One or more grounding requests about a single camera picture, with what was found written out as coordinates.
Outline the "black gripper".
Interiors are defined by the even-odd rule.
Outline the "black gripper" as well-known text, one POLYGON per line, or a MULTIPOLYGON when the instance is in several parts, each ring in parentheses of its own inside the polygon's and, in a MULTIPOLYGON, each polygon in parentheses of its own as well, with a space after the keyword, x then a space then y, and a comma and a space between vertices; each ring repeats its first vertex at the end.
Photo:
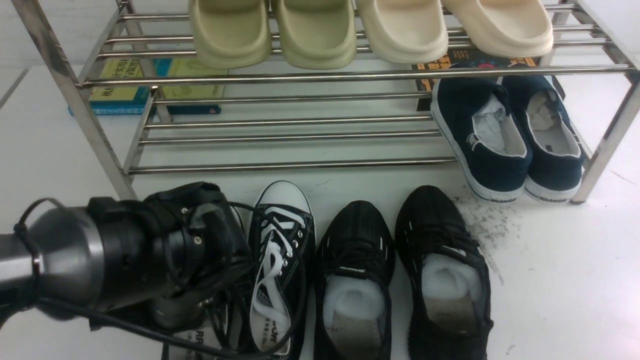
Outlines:
POLYGON ((197 327, 202 301, 249 270, 249 244, 213 183, 195 182, 139 200, 87 203, 103 245, 94 310, 160 331, 197 327))

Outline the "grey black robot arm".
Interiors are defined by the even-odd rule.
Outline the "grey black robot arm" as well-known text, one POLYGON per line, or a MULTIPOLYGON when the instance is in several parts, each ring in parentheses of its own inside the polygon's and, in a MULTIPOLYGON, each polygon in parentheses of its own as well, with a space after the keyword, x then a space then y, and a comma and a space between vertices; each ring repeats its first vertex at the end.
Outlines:
POLYGON ((94 197, 56 205, 1 235, 1 306, 19 290, 160 332, 198 327, 202 303, 249 271, 236 212, 213 183, 144 200, 94 197))

